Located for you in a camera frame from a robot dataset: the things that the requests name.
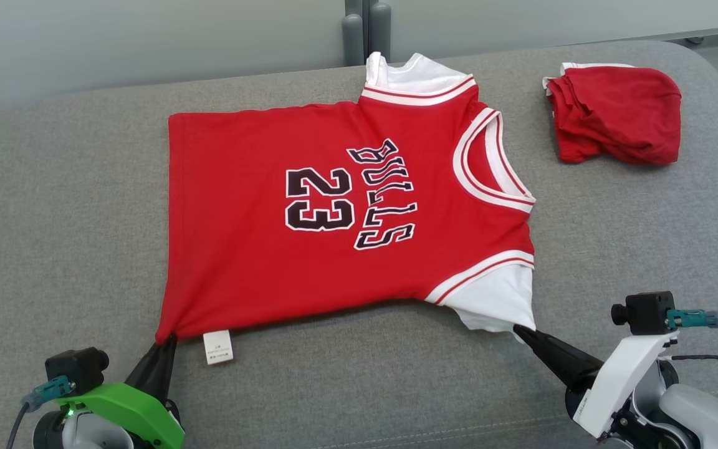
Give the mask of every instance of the red fabric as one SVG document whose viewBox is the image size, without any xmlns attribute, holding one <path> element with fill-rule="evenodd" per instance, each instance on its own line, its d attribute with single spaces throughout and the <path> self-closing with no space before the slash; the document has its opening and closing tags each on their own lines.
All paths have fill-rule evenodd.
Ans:
<svg viewBox="0 0 718 449">
<path fill-rule="evenodd" d="M 550 80 L 559 157 L 609 153 L 629 164 L 668 165 L 681 146 L 681 91 L 656 69 L 567 69 Z"/>
<path fill-rule="evenodd" d="M 454 175 L 459 139 L 485 108 L 477 97 L 474 86 L 430 106 L 362 97 L 359 103 L 171 116 L 168 284 L 157 343 L 171 333 L 185 339 L 383 299 L 424 299 L 439 283 L 502 251 L 533 254 L 528 213 L 482 202 Z M 405 168 L 388 181 L 413 188 L 384 191 L 375 206 L 416 204 L 416 210 L 367 225 L 368 192 L 379 185 L 367 185 L 364 170 L 383 168 L 393 157 L 357 163 L 347 150 L 383 148 L 387 140 L 401 157 L 388 169 Z M 305 181 L 306 193 L 290 195 L 288 171 L 301 168 L 321 174 L 327 190 L 345 184 L 341 173 L 347 171 L 350 191 L 330 196 Z M 303 219 L 322 210 L 336 222 L 343 217 L 337 206 L 345 203 L 334 201 L 349 201 L 353 224 L 319 232 L 290 227 L 296 201 L 310 202 Z M 393 228 L 399 231 L 389 244 L 355 247 L 360 233 L 370 233 L 365 242 L 377 242 Z"/>
</svg>

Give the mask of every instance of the robotic arm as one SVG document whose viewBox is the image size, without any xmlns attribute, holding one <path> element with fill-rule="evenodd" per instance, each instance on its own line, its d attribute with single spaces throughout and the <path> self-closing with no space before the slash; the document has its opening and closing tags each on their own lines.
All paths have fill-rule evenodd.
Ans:
<svg viewBox="0 0 718 449">
<path fill-rule="evenodd" d="M 675 310 L 670 292 L 628 296 L 612 308 L 630 324 L 606 363 L 544 332 L 515 333 L 567 386 L 567 414 L 598 441 L 635 449 L 718 449 L 718 398 L 678 383 L 659 354 L 677 343 L 678 327 L 718 327 L 718 315 Z"/>
</svg>

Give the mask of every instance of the teal connector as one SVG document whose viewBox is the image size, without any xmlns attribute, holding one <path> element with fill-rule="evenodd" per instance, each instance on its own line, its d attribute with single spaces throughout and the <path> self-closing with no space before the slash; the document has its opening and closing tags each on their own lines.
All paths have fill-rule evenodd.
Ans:
<svg viewBox="0 0 718 449">
<path fill-rule="evenodd" d="M 666 325 L 678 327 L 712 327 L 718 329 L 718 310 L 667 310 Z"/>
</svg>

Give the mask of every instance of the gray fabric surface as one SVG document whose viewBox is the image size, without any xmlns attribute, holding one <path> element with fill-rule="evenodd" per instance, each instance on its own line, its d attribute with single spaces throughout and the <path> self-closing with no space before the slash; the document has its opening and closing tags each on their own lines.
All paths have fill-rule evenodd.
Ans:
<svg viewBox="0 0 718 449">
<path fill-rule="evenodd" d="M 683 98 L 681 159 L 638 168 L 562 165 L 542 76 L 561 62 L 624 62 L 669 74 Z M 504 143 L 538 199 L 538 326 L 605 358 L 625 295 L 670 289 L 718 309 L 718 74 L 680 46 L 617 42 L 445 60 L 504 112 Z M 95 345 L 122 381 L 160 316 L 168 248 L 166 120 L 179 111 L 355 100 L 362 68 L 70 94 L 0 113 L 0 447 L 43 360 Z M 718 353 L 688 330 L 675 353 Z M 583 448 L 563 388 L 508 335 L 469 332 L 446 307 L 396 302 L 234 335 L 208 367 L 181 344 L 171 398 L 188 448 Z M 676 362 L 718 395 L 718 362 Z M 28 415 L 27 447 L 44 412 Z"/>
</svg>

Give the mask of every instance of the jersey number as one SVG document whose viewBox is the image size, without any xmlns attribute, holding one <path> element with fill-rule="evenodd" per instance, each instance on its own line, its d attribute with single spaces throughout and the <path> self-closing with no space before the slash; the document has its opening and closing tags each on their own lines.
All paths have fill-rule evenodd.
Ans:
<svg viewBox="0 0 718 449">
<path fill-rule="evenodd" d="M 331 182 L 314 168 L 287 170 L 287 197 L 310 197 L 310 186 L 322 196 L 343 196 L 351 191 L 351 176 L 344 168 L 331 170 Z M 297 200 L 285 210 L 287 227 L 299 231 L 333 231 L 353 225 L 353 204 L 344 199 L 331 200 L 331 208 L 311 210 L 309 200 Z"/>
</svg>

